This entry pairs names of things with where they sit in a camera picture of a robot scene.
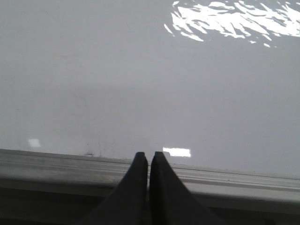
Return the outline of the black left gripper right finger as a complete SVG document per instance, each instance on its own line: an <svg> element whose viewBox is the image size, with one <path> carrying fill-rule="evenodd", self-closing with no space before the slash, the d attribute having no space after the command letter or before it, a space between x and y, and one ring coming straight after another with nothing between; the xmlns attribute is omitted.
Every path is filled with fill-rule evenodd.
<svg viewBox="0 0 300 225"><path fill-rule="evenodd" d="M154 225L224 225L185 187L162 152L151 162L150 208Z"/></svg>

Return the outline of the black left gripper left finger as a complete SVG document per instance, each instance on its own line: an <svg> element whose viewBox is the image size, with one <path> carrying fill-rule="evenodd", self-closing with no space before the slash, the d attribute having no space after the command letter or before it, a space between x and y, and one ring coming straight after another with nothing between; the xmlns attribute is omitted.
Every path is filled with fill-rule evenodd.
<svg viewBox="0 0 300 225"><path fill-rule="evenodd" d="M140 225L147 192L148 161L138 152L125 176L78 225Z"/></svg>

